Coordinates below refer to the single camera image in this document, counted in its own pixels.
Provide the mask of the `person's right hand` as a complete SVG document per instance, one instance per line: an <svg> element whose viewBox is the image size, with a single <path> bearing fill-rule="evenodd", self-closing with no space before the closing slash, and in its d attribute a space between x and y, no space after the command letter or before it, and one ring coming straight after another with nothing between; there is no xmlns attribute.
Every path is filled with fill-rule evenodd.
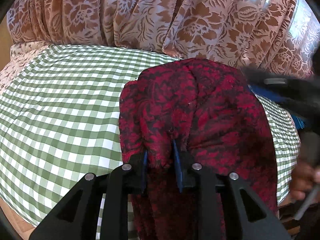
<svg viewBox="0 0 320 240"><path fill-rule="evenodd" d="M310 166L306 161L299 159L291 173L289 185L290 195L294 200L304 200L314 185L319 184L319 166Z"/></svg>

